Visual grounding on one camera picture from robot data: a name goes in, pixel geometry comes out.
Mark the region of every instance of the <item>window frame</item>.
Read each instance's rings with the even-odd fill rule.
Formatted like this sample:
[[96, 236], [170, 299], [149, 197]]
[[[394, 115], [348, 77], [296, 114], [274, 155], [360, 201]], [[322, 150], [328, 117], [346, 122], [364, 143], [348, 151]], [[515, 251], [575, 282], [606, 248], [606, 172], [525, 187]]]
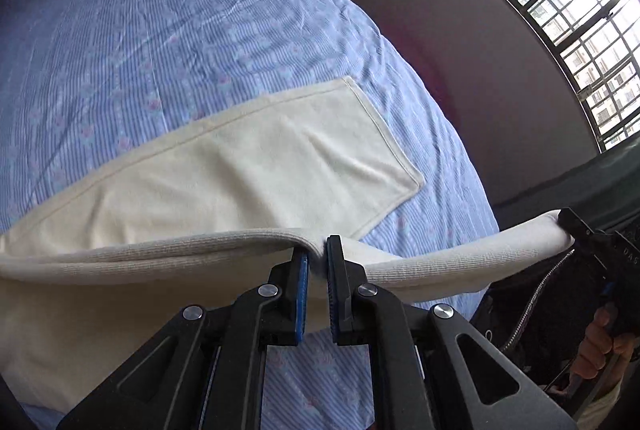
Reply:
[[[629, 116], [623, 118], [620, 115], [620, 111], [622, 111], [623, 109], [618, 108], [615, 98], [612, 97], [613, 92], [610, 91], [608, 87], [609, 80], [611, 80], [617, 73], [623, 70], [628, 64], [631, 64], [633, 66], [634, 70], [636, 71], [636, 74], [634, 76], [631, 76], [627, 80], [625, 80], [625, 82], [622, 85], [620, 85], [620, 87], [625, 86], [625, 84], [631, 81], [633, 77], [640, 77], [640, 64], [638, 63], [638, 60], [636, 60], [636, 57], [634, 56], [634, 49], [630, 47], [629, 43], [626, 41], [626, 38], [624, 37], [624, 34], [628, 32], [633, 27], [633, 25], [625, 29], [625, 31], [622, 31], [612, 19], [613, 18], [612, 10], [617, 5], [617, 3], [620, 2], [620, 0], [599, 1], [601, 8], [597, 10], [592, 16], [590, 16], [590, 18], [588, 18], [582, 24], [580, 24], [579, 19], [576, 21], [574, 25], [568, 24], [569, 29], [567, 29], [567, 31], [571, 31], [571, 33], [568, 36], [565, 36], [564, 39], [562, 39], [558, 45], [556, 45], [554, 41], [551, 40], [549, 35], [543, 29], [543, 27], [551, 23], [553, 19], [557, 18], [558, 16], [562, 17], [562, 15], [560, 14], [561, 10], [557, 9], [556, 5], [553, 2], [551, 2], [551, 0], [548, 0], [548, 1], [551, 2], [557, 14], [549, 18], [548, 21], [542, 25], [540, 25], [536, 21], [536, 19], [530, 14], [532, 9], [534, 9], [541, 0], [527, 0], [526, 3], [524, 4], [520, 3], [518, 0], [507, 0], [507, 1], [517, 10], [518, 14], [534, 30], [534, 32], [540, 38], [540, 41], [543, 42], [545, 47], [549, 50], [553, 58], [556, 60], [556, 63], [559, 65], [560, 69], [562, 70], [562, 73], [565, 75], [572, 90], [574, 91], [576, 99], [578, 100], [578, 102], [582, 106], [582, 109], [584, 110], [588, 123], [590, 124], [591, 130], [593, 132], [594, 140], [596, 142], [596, 145], [598, 146], [598, 149], [600, 150], [601, 153], [606, 151], [607, 150], [606, 142], [609, 142], [610, 140], [614, 139], [617, 135], [624, 135], [625, 127], [631, 126], [633, 123], [635, 123], [635, 121], [638, 120], [638, 116], [640, 116], [640, 107], [639, 107], [638, 109], [634, 110], [631, 114], [629, 114]], [[571, 0], [565, 6], [571, 4], [572, 2], [574, 2], [574, 0]], [[590, 35], [590, 38], [593, 37], [595, 34], [597, 34], [597, 32], [599, 32], [606, 24], [613, 25], [614, 30], [618, 34], [618, 37], [615, 40], [613, 40], [613, 42], [611, 42], [610, 45], [607, 45], [607, 47], [603, 48], [598, 54], [592, 55], [590, 50], [586, 47], [588, 40], [583, 41], [582, 37], [588, 31], [590, 31], [590, 29], [594, 28], [597, 25], [597, 23], [601, 21], [602, 23], [597, 29], [595, 29], [592, 32], [592, 34]], [[559, 36], [559, 38], [562, 38], [564, 34], [566, 34], [566, 31], [563, 32]], [[620, 61], [616, 62], [614, 66], [608, 68], [607, 71], [603, 74], [600, 67], [595, 62], [595, 60], [597, 57], [601, 56], [608, 48], [610, 48], [611, 45], [615, 44], [620, 40], [623, 42], [623, 45], [627, 49], [628, 53]], [[596, 79], [595, 82], [586, 86], [585, 88], [580, 88], [576, 77], [574, 76], [571, 69], [567, 65], [566, 61], [562, 57], [562, 54], [565, 51], [567, 51], [570, 47], [574, 47], [572, 48], [572, 52], [575, 52], [579, 48], [583, 48], [587, 52], [589, 59], [583, 65], [581, 70], [586, 69], [590, 65], [590, 63], [593, 63], [596, 68], [596, 72], [599, 75], [599, 77]], [[603, 103], [604, 101], [606, 101], [607, 98], [610, 97], [616, 109], [616, 114], [613, 115], [612, 117], [620, 118], [620, 122], [612, 126], [606, 132], [601, 134], [600, 128], [598, 127], [598, 123], [596, 121], [596, 116], [594, 115], [593, 110], [591, 110], [592, 108], [587, 102], [587, 98], [593, 92], [596, 92], [603, 88], [607, 89], [608, 93], [601, 100], [599, 104]], [[635, 135], [632, 133], [627, 136], [627, 139], [629, 139], [629, 137], [631, 136], [635, 136]]]

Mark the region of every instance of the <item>wall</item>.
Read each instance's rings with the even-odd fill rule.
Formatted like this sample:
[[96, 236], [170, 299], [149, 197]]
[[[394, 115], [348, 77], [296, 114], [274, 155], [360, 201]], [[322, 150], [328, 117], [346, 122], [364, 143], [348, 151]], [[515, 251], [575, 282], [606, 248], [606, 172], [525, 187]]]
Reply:
[[353, 1], [427, 53], [492, 204], [597, 155], [566, 78], [505, 0]]

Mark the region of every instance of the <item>bed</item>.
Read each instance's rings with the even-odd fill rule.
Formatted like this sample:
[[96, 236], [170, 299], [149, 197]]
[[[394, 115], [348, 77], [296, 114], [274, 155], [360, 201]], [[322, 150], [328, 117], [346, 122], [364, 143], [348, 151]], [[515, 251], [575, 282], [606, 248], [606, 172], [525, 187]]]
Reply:
[[[0, 232], [130, 149], [263, 93], [350, 75], [426, 178], [366, 243], [402, 257], [497, 232], [454, 128], [349, 0], [2, 0]], [[446, 299], [465, 317], [482, 291]], [[59, 415], [28, 408], [41, 428]], [[270, 349], [262, 428], [365, 429], [368, 357], [328, 331]]]

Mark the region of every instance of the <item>dark green fabric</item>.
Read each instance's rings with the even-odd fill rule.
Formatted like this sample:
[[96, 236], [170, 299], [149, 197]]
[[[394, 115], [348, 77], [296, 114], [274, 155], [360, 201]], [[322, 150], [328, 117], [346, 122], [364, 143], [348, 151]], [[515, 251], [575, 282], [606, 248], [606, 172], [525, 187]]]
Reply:
[[593, 229], [609, 229], [640, 213], [640, 135], [514, 199], [494, 206], [501, 229], [570, 206]]

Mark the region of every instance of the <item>white cloth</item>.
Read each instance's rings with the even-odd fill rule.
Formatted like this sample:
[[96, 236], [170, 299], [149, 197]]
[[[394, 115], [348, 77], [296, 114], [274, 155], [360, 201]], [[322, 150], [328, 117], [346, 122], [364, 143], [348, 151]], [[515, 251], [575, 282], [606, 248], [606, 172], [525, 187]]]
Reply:
[[326, 327], [323, 245], [334, 233], [405, 301], [476, 291], [571, 244], [556, 213], [415, 259], [353, 240], [422, 183], [349, 78], [167, 134], [0, 237], [2, 374], [22, 402], [66, 412], [181, 307], [230, 304], [295, 245], [314, 272], [307, 330]]

